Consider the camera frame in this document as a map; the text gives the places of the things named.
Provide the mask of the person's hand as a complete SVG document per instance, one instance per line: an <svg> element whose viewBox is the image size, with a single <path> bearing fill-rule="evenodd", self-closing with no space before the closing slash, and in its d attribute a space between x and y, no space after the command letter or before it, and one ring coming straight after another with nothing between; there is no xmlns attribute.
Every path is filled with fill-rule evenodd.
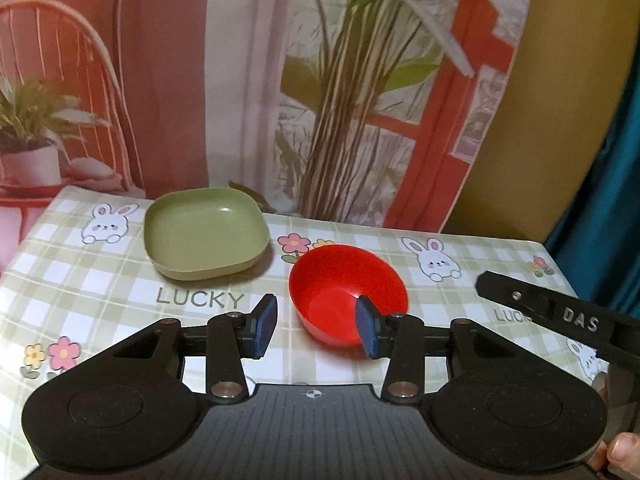
<svg viewBox="0 0 640 480"><path fill-rule="evenodd" d="M601 442L594 452L589 466L600 470L605 466L613 466L632 478L638 479L640 472L640 441L638 434L623 432L614 437L609 444Z"/></svg>

